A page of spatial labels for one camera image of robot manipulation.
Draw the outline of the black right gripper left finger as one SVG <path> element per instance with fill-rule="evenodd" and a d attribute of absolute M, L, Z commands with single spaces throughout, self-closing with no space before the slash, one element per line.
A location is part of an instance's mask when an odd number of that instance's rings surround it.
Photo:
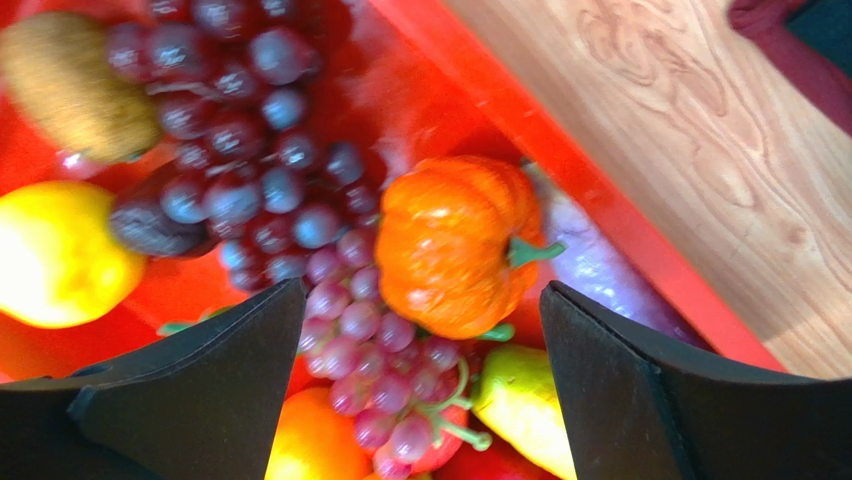
<path fill-rule="evenodd" d="M 1 388 L 5 479 L 261 479 L 288 389 L 304 288 L 64 378 Z"/>

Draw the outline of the small orange pumpkin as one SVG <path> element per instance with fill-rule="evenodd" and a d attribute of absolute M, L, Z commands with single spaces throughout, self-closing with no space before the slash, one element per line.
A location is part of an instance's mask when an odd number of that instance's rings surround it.
<path fill-rule="evenodd" d="M 375 247 L 380 294 L 432 334 L 479 337 L 507 318 L 565 250 L 543 234 L 520 166 L 481 156 L 428 158 L 384 191 Z"/>

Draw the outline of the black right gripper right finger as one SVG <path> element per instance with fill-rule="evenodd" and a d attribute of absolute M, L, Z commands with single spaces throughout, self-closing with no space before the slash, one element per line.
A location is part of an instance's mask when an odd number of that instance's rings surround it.
<path fill-rule="evenodd" d="M 582 479 L 847 479 L 851 383 L 727 359 L 542 291 L 543 335 Z"/>

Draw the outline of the dark purple grape bunch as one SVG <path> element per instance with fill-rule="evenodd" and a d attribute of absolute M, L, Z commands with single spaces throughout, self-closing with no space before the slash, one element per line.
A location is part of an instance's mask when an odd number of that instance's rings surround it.
<path fill-rule="evenodd" d="M 322 142 L 312 81 L 351 24 L 340 1 L 156 1 L 107 32 L 110 67 L 153 99 L 178 170 L 172 220 L 203 224 L 230 283 L 306 278 L 311 254 L 374 219 L 360 149 Z"/>

